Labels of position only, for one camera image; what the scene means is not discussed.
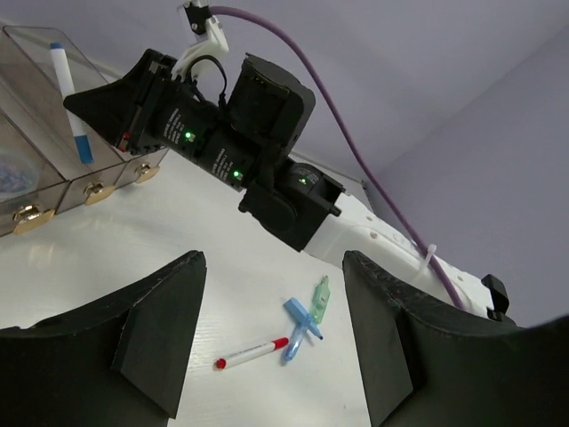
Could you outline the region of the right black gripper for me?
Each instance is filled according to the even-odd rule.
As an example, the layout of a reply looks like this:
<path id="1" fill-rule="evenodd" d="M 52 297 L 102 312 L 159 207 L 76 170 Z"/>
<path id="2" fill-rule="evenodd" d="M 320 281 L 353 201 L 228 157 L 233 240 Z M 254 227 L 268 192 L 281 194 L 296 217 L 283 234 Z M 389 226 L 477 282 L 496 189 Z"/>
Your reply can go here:
<path id="1" fill-rule="evenodd" d="M 223 79 L 216 102 L 204 97 L 195 73 L 209 63 Z M 192 158 L 227 116 L 227 74 L 211 54 L 197 55 L 180 77 L 171 77 L 173 66 L 174 58 L 148 49 L 123 78 L 69 95 L 63 105 L 124 152 L 138 155 L 164 146 Z"/>

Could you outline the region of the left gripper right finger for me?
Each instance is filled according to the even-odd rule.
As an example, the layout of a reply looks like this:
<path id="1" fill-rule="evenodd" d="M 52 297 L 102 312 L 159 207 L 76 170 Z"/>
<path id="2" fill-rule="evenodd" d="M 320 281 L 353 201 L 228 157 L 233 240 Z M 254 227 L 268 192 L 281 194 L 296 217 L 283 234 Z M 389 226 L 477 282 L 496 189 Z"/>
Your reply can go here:
<path id="1" fill-rule="evenodd" d="M 371 425 L 567 425 L 567 318 L 481 318 L 358 251 L 342 269 Z"/>

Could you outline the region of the red-capped white marker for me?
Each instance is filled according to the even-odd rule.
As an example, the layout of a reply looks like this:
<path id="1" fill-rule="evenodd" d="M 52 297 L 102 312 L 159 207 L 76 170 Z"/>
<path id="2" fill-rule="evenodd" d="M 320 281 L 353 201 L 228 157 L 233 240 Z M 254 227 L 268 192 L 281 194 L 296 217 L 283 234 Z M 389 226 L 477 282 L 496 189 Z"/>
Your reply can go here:
<path id="1" fill-rule="evenodd" d="M 218 358 L 213 366 L 216 370 L 222 371 L 231 367 L 242 365 L 251 360 L 263 357 L 276 350 L 281 350 L 289 344 L 287 337 L 277 338 L 276 340 L 259 344 L 252 348 L 241 350 L 237 353 Z"/>

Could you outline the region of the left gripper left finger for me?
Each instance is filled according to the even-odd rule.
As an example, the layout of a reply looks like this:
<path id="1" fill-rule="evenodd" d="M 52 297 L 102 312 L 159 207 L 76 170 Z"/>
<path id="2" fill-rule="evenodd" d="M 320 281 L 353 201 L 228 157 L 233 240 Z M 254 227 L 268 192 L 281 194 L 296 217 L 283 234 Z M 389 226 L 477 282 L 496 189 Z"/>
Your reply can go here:
<path id="1" fill-rule="evenodd" d="M 179 410 L 206 279 L 191 251 L 129 286 L 1 332 L 4 426 L 165 426 Z"/>

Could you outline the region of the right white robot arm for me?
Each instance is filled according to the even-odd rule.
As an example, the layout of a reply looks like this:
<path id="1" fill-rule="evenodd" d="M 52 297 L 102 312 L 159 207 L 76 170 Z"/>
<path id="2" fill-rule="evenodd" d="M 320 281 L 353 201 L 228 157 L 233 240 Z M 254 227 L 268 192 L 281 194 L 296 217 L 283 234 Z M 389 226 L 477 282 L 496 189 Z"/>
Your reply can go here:
<path id="1" fill-rule="evenodd" d="M 190 73 L 176 77 L 173 69 L 172 57 L 147 50 L 123 78 L 70 94 L 63 104 L 118 149 L 167 147 L 240 192 L 239 210 L 298 252 L 341 266 L 357 250 L 443 302 L 506 320 L 509 299 L 497 278 L 442 261 L 322 170 L 290 157 L 316 104 L 290 72 L 247 55 L 235 87 L 210 102 Z"/>

